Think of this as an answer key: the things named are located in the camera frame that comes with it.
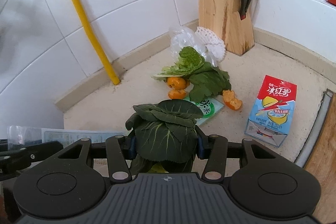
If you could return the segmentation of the large dark green leaf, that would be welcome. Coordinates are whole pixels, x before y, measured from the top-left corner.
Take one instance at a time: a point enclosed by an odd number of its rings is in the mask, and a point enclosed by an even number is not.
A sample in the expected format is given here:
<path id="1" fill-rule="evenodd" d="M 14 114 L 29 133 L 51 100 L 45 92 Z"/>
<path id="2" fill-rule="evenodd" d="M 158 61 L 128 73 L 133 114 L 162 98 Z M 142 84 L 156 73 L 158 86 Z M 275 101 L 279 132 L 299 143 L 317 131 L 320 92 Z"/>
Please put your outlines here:
<path id="1" fill-rule="evenodd" d="M 133 106 L 133 115 L 125 122 L 135 137 L 136 156 L 131 174 L 192 171 L 197 152 L 197 120 L 202 111 L 186 100 L 164 100 L 157 104 Z"/>

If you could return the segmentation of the green plastic wrapper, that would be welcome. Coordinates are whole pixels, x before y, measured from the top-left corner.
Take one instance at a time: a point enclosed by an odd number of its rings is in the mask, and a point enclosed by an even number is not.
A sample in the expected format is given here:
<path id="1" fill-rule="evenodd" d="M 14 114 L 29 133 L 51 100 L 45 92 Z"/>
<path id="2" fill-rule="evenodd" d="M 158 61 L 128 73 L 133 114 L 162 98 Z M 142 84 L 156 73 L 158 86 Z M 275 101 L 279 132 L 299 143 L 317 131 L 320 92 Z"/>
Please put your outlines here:
<path id="1" fill-rule="evenodd" d="M 203 113 L 202 118 L 197 119 L 197 125 L 200 126 L 204 124 L 209 119 L 213 118 L 215 115 L 218 114 L 224 107 L 224 105 L 216 100 L 215 98 L 206 98 L 200 103 L 195 103 L 190 100 L 189 96 L 185 98 L 186 101 L 189 101 L 196 105 Z"/>

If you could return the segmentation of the orange peel piece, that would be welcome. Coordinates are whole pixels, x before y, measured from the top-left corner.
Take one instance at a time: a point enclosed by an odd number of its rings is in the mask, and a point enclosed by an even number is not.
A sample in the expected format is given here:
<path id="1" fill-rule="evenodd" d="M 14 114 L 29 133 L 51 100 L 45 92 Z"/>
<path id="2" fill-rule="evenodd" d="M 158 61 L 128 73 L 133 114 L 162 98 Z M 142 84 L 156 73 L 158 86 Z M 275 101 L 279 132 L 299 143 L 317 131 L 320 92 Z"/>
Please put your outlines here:
<path id="1" fill-rule="evenodd" d="M 236 98 L 235 92 L 233 90 L 223 91 L 223 102 L 231 110 L 240 110 L 243 102 Z"/>

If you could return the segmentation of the red blue small carton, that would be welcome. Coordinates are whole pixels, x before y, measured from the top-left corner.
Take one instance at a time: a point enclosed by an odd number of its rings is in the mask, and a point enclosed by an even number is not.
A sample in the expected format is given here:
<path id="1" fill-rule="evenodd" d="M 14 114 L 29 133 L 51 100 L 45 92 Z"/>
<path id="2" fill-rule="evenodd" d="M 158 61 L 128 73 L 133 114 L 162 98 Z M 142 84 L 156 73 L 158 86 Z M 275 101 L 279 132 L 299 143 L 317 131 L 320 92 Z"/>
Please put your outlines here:
<path id="1" fill-rule="evenodd" d="M 249 114 L 245 134 L 280 147 L 289 134 L 297 85 L 266 75 Z"/>

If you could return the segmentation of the serrated green leaves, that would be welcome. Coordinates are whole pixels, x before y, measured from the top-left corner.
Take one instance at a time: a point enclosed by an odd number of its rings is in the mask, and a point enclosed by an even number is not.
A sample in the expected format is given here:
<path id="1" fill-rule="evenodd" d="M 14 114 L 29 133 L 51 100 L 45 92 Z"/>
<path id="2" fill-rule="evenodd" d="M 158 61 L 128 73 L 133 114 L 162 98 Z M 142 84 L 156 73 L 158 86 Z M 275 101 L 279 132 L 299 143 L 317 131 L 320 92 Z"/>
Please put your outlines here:
<path id="1" fill-rule="evenodd" d="M 229 74 L 219 67 L 213 67 L 209 62 L 194 71 L 188 80 L 193 85 L 189 99 L 195 103 L 220 95 L 224 90 L 231 90 Z"/>

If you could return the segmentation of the orange peel pieces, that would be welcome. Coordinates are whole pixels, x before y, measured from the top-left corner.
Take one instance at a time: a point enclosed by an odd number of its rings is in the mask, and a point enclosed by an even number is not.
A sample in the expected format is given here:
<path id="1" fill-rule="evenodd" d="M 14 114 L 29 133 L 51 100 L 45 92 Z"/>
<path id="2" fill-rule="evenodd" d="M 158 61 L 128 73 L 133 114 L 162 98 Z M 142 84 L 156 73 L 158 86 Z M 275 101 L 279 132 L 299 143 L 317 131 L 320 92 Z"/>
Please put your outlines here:
<path id="1" fill-rule="evenodd" d="M 186 88 L 189 86 L 188 80 L 182 77 L 169 77 L 167 79 L 167 85 L 171 90 L 168 92 L 170 99 L 182 100 L 187 96 Z"/>

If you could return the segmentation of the bok choy greens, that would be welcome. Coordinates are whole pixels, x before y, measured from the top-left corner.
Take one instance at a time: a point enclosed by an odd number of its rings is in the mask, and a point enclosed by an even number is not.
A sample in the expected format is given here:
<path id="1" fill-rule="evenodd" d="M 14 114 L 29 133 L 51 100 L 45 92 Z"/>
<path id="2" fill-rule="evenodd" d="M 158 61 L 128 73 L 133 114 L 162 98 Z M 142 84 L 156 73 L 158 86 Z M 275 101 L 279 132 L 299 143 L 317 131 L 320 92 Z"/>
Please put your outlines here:
<path id="1" fill-rule="evenodd" d="M 178 59 L 171 67 L 162 68 L 161 73 L 152 75 L 152 78 L 161 80 L 169 77 L 186 77 L 205 64 L 205 58 L 200 55 L 193 47 L 183 47 Z"/>

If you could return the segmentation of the clear plastic bag with vegetables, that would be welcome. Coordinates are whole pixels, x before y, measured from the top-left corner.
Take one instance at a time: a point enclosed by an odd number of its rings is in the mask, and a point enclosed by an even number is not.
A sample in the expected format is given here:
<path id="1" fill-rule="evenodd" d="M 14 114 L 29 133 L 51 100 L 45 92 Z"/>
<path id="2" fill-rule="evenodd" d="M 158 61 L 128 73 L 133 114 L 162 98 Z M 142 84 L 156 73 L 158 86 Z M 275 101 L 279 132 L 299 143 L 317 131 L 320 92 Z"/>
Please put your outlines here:
<path id="1" fill-rule="evenodd" d="M 206 45 L 201 42 L 195 32 L 188 27 L 170 27 L 170 52 L 174 61 L 178 60 L 179 53 L 184 47 L 192 47 L 201 56 L 205 58 L 205 61 L 211 63 L 213 67 L 217 66 L 217 61 Z"/>

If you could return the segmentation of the white foam net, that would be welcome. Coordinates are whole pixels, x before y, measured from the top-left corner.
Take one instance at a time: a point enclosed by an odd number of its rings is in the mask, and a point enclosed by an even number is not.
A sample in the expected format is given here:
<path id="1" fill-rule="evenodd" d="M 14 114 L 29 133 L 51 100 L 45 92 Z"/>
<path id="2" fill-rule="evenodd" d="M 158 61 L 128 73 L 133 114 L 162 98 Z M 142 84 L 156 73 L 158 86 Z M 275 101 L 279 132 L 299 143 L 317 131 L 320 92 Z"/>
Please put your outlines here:
<path id="1" fill-rule="evenodd" d="M 221 62 L 226 54 L 224 41 L 219 38 L 212 30 L 204 27 L 197 27 L 195 32 L 199 41 L 205 45 L 209 53 L 217 62 Z"/>

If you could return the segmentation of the wooden cutting board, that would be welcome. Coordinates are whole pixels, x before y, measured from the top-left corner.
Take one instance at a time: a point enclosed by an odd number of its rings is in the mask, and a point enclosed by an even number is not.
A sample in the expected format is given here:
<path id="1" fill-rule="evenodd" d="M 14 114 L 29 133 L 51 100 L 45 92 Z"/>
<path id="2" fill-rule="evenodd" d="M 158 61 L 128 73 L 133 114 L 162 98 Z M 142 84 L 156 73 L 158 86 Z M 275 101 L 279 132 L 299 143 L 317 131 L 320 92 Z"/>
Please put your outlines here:
<path id="1" fill-rule="evenodd" d="M 322 131 L 305 167 L 321 185 L 321 198 L 313 214 L 321 223 L 335 223 L 335 149 L 335 96 L 333 96 Z"/>

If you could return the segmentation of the wooden knife block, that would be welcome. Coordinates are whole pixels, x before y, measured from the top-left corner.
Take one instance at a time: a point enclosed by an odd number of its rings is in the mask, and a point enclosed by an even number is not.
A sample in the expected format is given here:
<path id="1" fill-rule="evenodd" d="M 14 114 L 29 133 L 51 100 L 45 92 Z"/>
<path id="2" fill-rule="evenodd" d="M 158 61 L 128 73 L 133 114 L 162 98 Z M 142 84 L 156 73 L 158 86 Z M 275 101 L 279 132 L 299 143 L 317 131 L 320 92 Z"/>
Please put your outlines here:
<path id="1" fill-rule="evenodd" d="M 212 30 L 238 56 L 255 44 L 251 14 L 240 19 L 241 0 L 199 0 L 199 26 Z"/>

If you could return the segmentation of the yellow vertical pipe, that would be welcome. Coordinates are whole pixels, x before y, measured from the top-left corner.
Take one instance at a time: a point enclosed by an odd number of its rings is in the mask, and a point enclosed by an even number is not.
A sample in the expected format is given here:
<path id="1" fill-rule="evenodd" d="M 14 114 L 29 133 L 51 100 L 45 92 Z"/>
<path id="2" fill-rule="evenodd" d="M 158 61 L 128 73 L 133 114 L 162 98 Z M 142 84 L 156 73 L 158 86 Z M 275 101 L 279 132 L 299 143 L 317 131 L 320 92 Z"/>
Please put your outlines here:
<path id="1" fill-rule="evenodd" d="M 83 26 L 84 32 L 91 43 L 94 51 L 96 52 L 97 57 L 101 61 L 110 81 L 114 85 L 118 85 L 120 83 L 120 79 L 114 71 L 112 64 L 109 62 L 107 55 L 105 54 L 100 42 L 98 41 L 96 34 L 91 26 L 91 23 L 87 17 L 87 13 L 85 12 L 84 6 L 81 0 L 71 0 L 75 11 L 79 17 L 79 20 Z"/>

